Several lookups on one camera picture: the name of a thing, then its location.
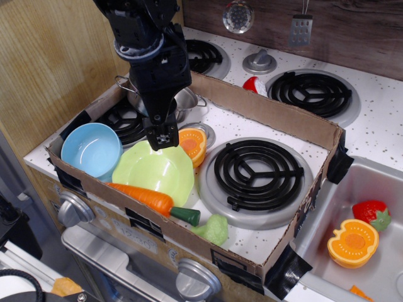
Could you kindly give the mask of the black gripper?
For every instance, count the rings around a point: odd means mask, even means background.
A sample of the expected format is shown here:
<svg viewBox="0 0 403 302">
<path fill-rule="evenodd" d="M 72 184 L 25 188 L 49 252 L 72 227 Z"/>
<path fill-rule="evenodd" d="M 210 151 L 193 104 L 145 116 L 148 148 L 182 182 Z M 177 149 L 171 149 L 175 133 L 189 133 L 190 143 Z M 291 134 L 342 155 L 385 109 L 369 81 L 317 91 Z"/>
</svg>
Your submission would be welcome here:
<svg viewBox="0 0 403 302">
<path fill-rule="evenodd" d="M 175 95 L 191 84 L 182 27 L 169 25 L 162 37 L 164 41 L 156 55 L 130 62 L 130 80 L 147 112 L 142 123 L 153 150 L 179 145 L 176 115 L 169 112 Z"/>
</svg>

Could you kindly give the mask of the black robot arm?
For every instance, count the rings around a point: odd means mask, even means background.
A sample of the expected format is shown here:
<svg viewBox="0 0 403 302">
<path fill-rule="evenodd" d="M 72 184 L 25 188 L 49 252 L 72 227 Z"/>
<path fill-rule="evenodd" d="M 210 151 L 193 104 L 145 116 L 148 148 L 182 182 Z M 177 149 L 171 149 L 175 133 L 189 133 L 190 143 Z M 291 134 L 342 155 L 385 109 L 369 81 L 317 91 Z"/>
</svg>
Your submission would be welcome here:
<svg viewBox="0 0 403 302">
<path fill-rule="evenodd" d="M 129 81 L 145 106 L 143 125 L 154 150 L 179 144 L 175 95 L 191 84 L 176 1 L 96 1 L 108 20 L 117 55 L 130 65 Z"/>
</svg>

